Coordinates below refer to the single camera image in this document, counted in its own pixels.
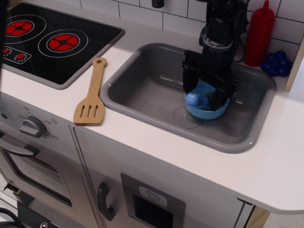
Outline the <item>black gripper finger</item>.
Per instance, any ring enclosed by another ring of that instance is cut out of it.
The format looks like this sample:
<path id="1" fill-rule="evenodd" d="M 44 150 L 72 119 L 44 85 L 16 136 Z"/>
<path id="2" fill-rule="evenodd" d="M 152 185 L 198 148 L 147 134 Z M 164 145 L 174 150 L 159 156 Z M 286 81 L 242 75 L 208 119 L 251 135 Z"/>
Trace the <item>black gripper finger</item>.
<path id="1" fill-rule="evenodd" d="M 185 93 L 191 92 L 196 88 L 200 78 L 200 73 L 197 70 L 188 68 L 183 69 L 183 90 Z"/>
<path id="2" fill-rule="evenodd" d="M 220 87 L 215 90 L 214 95 L 211 99 L 211 111 L 216 111 L 220 106 L 222 106 L 229 98 L 230 98 L 231 91 L 228 89 L 224 89 Z"/>

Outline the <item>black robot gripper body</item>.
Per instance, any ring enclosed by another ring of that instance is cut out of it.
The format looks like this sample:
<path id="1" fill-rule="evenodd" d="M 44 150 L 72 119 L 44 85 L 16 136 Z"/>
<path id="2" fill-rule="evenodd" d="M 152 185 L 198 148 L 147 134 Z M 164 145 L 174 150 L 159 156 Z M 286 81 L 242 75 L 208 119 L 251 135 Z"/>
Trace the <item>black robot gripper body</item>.
<path id="1" fill-rule="evenodd" d="M 237 48 L 238 45 L 233 44 L 224 50 L 207 46 L 202 53 L 185 50 L 182 67 L 199 71 L 200 79 L 215 89 L 223 87 L 230 90 L 230 98 L 233 98 L 239 86 L 239 79 L 231 70 Z"/>

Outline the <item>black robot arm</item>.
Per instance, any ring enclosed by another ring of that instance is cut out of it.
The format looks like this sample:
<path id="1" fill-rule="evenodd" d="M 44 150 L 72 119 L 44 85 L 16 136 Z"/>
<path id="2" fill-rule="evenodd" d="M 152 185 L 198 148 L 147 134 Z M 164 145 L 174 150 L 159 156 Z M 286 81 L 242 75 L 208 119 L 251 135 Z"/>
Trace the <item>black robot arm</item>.
<path id="1" fill-rule="evenodd" d="M 206 25 L 202 29 L 199 44 L 202 53 L 186 50 L 183 67 L 183 90 L 189 93 L 202 79 L 215 88 L 211 98 L 212 111 L 216 111 L 229 98 L 233 98 L 240 84 L 231 70 L 240 39 L 249 24 L 247 0 L 206 1 Z"/>

